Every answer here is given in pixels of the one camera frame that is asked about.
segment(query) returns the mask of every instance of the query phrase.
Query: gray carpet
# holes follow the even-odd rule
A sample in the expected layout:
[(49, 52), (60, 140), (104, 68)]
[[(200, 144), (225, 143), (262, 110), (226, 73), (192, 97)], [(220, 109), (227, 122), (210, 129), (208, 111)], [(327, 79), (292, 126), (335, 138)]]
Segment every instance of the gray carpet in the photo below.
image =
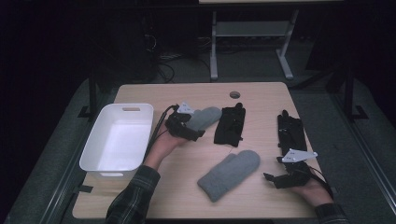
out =
[[(309, 43), (290, 44), (287, 58), (295, 75), (292, 81), (283, 77), (274, 52), (277, 45), (273, 44), (257, 50), (219, 54), (218, 82), (282, 81), (288, 86), (295, 85), (315, 74), (315, 71), (304, 70), (310, 46)], [(199, 59), (168, 63), (175, 70), (174, 81), (209, 82), (208, 54), (200, 55)], [(171, 75), (170, 69), (164, 66), (162, 69), (166, 75)], [(352, 223), (396, 223), (396, 216), (375, 181), (361, 152), (361, 144), (350, 127), (352, 125), (359, 130), (393, 186), (396, 184), (396, 166), (392, 162), (396, 158), (396, 131), (375, 105), (370, 92), (359, 82), (356, 82), (355, 105), (361, 105), (369, 119), (357, 120), (355, 124), (347, 122), (337, 104), (342, 94), (330, 95), (324, 90), (327, 79), (325, 77), (303, 91), (291, 91), (290, 94), (312, 147), (319, 154), (320, 167), (337, 191), (335, 200), (343, 206)], [(152, 83), (163, 83), (163, 79), (158, 76)], [(98, 92), (99, 108), (110, 104), (116, 92), (117, 88), (110, 93)], [(78, 113), (88, 104), (86, 81), (66, 108), (15, 202), (8, 223), (103, 223), (103, 220), (76, 219), (71, 214), (76, 199), (75, 188), (84, 177), (76, 160), (92, 126), (88, 119), (78, 118)], [(314, 219), (278, 219), (275, 223), (317, 222)]]

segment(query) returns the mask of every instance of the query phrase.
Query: white tag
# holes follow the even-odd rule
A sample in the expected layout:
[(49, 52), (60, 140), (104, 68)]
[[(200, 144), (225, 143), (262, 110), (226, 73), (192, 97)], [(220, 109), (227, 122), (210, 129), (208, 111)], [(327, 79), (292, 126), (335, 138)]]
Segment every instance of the white tag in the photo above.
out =
[(283, 162), (297, 162), (297, 161), (305, 161), (310, 158), (315, 158), (318, 155), (316, 152), (308, 152), (301, 151), (296, 149), (290, 149), (288, 154), (286, 154), (283, 158)]
[(177, 113), (179, 114), (193, 114), (194, 109), (192, 109), (186, 102), (182, 102), (178, 107)]

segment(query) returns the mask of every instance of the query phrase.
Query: person's right hand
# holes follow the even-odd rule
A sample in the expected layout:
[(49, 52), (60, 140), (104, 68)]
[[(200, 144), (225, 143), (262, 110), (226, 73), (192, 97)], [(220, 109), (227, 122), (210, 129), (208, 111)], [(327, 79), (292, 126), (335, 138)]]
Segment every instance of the person's right hand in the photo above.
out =
[(302, 196), (314, 207), (325, 203), (334, 203), (329, 192), (315, 179), (311, 178), (304, 186), (292, 187), (291, 191)]

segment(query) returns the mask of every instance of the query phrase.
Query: gray mitten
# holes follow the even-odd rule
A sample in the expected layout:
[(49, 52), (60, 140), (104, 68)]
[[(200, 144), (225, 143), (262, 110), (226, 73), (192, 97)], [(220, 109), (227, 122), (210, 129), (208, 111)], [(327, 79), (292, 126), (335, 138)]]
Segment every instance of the gray mitten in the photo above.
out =
[(221, 117), (221, 110), (211, 106), (203, 110), (195, 110), (191, 114), (191, 119), (186, 122), (186, 126), (196, 132), (206, 130), (210, 125), (218, 121)]
[(238, 155), (230, 154), (199, 179), (198, 186), (214, 203), (230, 189), (239, 185), (259, 165), (260, 156), (252, 150), (241, 151)]

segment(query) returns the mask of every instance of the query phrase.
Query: dark background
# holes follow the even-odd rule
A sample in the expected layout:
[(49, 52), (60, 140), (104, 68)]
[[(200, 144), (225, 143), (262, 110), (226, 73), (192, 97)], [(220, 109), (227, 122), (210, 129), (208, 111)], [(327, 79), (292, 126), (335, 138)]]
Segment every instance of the dark background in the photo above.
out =
[[(104, 10), (97, 8), (99, 1), (83, 2), (0, 3), (0, 221), (83, 80), (95, 73), (101, 91), (127, 82), (149, 82), (155, 76), (155, 56), (142, 48), (143, 34), (156, 35), (160, 44), (191, 54), (196, 53), (196, 36), (210, 36), (210, 27), (205, 28), (211, 21), (208, 11), (151, 14)], [(116, 3), (125, 2), (142, 4)], [(396, 126), (396, 7), (390, 0), (369, 3), (348, 1), (347, 7), (326, 14), (302, 9), (293, 38), (318, 38), (308, 64), (311, 69), (348, 62)], [(321, 21), (310, 20), (313, 16)]]

